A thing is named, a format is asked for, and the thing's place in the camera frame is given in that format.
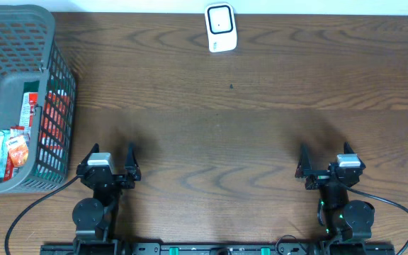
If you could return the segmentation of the large red snack bag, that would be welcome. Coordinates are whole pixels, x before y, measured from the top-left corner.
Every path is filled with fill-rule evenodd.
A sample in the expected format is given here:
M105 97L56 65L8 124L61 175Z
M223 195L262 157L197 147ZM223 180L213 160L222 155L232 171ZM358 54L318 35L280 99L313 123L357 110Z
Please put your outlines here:
M38 102L38 92L24 92L21 104L21 113L19 118L19 126L30 133L33 126L33 118L35 115L35 106ZM51 150L63 150L64 146L60 142L64 142L64 133L61 129L65 129L65 113L70 105L70 99L65 90L57 92L49 91L47 101L45 103L44 114L46 117L41 121L41 125L47 130L46 133L41 133L41 142L48 145Z

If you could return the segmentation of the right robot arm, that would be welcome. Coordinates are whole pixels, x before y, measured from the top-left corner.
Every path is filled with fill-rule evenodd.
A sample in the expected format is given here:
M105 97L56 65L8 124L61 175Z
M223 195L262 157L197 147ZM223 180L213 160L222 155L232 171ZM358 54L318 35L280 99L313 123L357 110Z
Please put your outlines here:
M344 152L323 170L312 168L310 152L300 146L295 178L305 180L307 190L318 190L317 218L328 237L309 244L307 254L365 254L365 240L371 238L374 207L362 200L350 200L348 189L360 181L365 164L346 142Z

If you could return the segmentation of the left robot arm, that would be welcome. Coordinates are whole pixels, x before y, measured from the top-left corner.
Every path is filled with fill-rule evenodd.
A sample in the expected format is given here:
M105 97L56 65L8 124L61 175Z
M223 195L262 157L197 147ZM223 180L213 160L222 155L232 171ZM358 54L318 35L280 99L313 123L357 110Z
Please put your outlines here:
M95 144L78 165L76 176L93 191L93 196L80 200L73 209L76 236L72 253L131 254L130 245L114 237L114 232L123 191L133 189L141 179L134 145L128 146L123 173L115 173L111 153L100 152L99 146Z

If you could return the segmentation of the slim red stick packet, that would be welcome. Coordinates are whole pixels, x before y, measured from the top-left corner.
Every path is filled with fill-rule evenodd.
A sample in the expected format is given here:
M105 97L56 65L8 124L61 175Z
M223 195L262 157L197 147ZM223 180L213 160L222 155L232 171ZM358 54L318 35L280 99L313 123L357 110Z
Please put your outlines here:
M10 138L6 142L8 157L4 181L12 179L23 166L28 158L28 146L25 138L25 128L15 126L10 129Z

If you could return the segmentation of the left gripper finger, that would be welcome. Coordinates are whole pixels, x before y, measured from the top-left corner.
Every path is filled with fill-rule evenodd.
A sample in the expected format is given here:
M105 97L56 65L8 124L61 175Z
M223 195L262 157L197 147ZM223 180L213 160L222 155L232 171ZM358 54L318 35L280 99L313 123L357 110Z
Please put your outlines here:
M99 153L99 145L98 145L98 143L95 143L95 144L93 145L93 147L91 148L90 152L84 157L84 159L81 161L81 163L84 164L84 165L87 165L87 164L88 164L88 160L89 160L90 156L91 156L93 153Z
M128 145L124 168L135 181L141 180L141 171L135 158L135 145L133 143Z

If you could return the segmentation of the small orange snack packet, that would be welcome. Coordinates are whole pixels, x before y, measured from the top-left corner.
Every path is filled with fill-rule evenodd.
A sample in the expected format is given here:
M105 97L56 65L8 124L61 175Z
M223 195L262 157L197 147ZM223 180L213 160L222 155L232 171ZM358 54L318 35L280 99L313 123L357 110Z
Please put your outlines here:
M23 135L12 137L6 142L8 154L15 167L23 166L28 160L28 146Z

